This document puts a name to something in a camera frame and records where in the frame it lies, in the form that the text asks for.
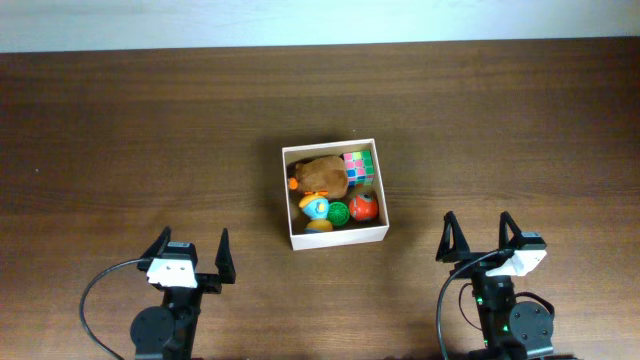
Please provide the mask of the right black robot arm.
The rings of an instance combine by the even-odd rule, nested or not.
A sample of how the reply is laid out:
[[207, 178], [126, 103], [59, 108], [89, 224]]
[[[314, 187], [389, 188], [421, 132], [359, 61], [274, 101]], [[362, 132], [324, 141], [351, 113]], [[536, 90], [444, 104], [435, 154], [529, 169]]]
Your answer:
[[515, 291], [512, 279], [531, 273], [547, 255], [547, 244], [537, 232], [519, 228], [509, 212], [500, 214], [498, 247], [473, 252], [452, 211], [444, 217], [436, 260], [454, 269], [442, 285], [436, 305], [436, 334], [442, 357], [449, 357], [442, 332], [442, 308], [451, 283], [467, 279], [478, 312], [484, 347], [469, 359], [573, 359], [557, 353], [552, 344], [555, 307], [532, 292]]

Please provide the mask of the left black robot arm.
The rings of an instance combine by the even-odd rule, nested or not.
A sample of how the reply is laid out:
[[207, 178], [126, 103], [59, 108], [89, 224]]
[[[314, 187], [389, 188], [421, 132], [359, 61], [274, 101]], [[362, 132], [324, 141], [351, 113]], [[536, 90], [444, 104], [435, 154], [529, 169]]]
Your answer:
[[224, 284], [236, 280], [229, 233], [224, 229], [215, 258], [215, 273], [196, 271], [196, 247], [171, 239], [171, 229], [163, 229], [141, 256], [137, 269], [147, 282], [163, 293], [159, 306], [148, 307], [134, 318], [130, 337], [136, 359], [190, 359], [201, 314], [202, 297], [219, 294]]

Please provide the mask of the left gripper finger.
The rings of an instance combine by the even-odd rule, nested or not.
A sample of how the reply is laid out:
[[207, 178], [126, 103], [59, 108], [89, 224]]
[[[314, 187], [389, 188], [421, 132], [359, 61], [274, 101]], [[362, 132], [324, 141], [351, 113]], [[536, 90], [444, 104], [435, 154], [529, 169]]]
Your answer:
[[215, 266], [218, 269], [220, 282], [223, 284], [234, 284], [236, 281], [236, 270], [230, 249], [229, 232], [224, 228], [221, 234]]
[[166, 226], [152, 245], [141, 255], [137, 264], [139, 271], [147, 272], [154, 259], [188, 260], [196, 268], [198, 257], [195, 245], [171, 240], [171, 228]]

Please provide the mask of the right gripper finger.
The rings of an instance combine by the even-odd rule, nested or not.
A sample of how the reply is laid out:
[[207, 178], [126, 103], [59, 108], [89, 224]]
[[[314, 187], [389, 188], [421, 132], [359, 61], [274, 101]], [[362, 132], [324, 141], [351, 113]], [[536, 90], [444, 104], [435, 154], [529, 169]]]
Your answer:
[[444, 227], [436, 253], [436, 260], [454, 263], [471, 258], [471, 251], [453, 211], [444, 215]]
[[523, 232], [507, 211], [500, 214], [498, 241], [500, 250], [545, 250], [547, 247], [541, 235]]

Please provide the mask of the orange and blue duck toy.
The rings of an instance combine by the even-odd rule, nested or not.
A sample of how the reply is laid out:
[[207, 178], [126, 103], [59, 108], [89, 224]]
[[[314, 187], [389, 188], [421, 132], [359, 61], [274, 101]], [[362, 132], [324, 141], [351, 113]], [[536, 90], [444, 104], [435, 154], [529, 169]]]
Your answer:
[[325, 233], [333, 230], [328, 220], [329, 201], [319, 193], [306, 194], [298, 204], [302, 212], [309, 218], [305, 226], [306, 234]]

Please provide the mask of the red ball with eye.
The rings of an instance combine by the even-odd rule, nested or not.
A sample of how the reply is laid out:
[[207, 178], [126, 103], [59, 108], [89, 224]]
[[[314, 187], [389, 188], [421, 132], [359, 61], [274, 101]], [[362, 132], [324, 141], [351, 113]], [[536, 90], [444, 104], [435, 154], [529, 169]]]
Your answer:
[[356, 222], [371, 222], [379, 215], [377, 194], [372, 189], [357, 189], [348, 203], [351, 218]]

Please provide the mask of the brown plush bear toy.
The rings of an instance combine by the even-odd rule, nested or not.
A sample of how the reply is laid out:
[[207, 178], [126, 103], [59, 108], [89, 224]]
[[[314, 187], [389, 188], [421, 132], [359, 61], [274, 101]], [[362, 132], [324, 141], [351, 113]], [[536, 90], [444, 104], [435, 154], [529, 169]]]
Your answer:
[[305, 195], [322, 193], [328, 199], [344, 197], [348, 184], [346, 164], [335, 155], [297, 163], [293, 175], [287, 179], [287, 186], [292, 191]]

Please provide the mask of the white open cardboard box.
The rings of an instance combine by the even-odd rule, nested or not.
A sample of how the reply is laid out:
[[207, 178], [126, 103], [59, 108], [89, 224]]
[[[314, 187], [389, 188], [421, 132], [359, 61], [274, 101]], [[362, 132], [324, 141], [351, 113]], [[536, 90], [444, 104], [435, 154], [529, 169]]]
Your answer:
[[302, 230], [302, 213], [295, 209], [293, 201], [296, 197], [290, 190], [286, 193], [288, 233], [294, 251], [324, 247], [344, 246], [368, 242], [382, 241], [390, 227], [384, 186], [380, 175], [378, 153], [375, 140], [360, 139], [312, 145], [300, 145], [282, 148], [283, 173], [289, 165], [296, 162], [315, 159], [321, 155], [343, 155], [347, 152], [369, 151], [374, 169], [374, 178], [370, 189], [375, 193], [379, 212], [371, 225], [357, 225], [350, 221], [346, 230], [334, 230], [332, 233], [306, 234]]

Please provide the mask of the multicoloured puzzle cube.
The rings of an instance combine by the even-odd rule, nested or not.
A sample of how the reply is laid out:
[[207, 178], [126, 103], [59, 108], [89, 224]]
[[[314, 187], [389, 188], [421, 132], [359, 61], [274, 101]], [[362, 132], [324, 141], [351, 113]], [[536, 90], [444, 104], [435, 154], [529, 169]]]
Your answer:
[[375, 178], [375, 168], [371, 152], [355, 151], [342, 155], [346, 167], [349, 187], [371, 185]]

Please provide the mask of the green round plastic toy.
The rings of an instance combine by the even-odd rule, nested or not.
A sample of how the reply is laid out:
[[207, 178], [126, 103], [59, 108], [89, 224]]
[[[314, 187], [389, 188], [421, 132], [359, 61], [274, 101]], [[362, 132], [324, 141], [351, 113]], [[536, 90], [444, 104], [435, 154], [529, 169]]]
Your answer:
[[327, 220], [334, 227], [342, 227], [346, 225], [351, 217], [349, 207], [343, 202], [332, 202], [329, 204]]

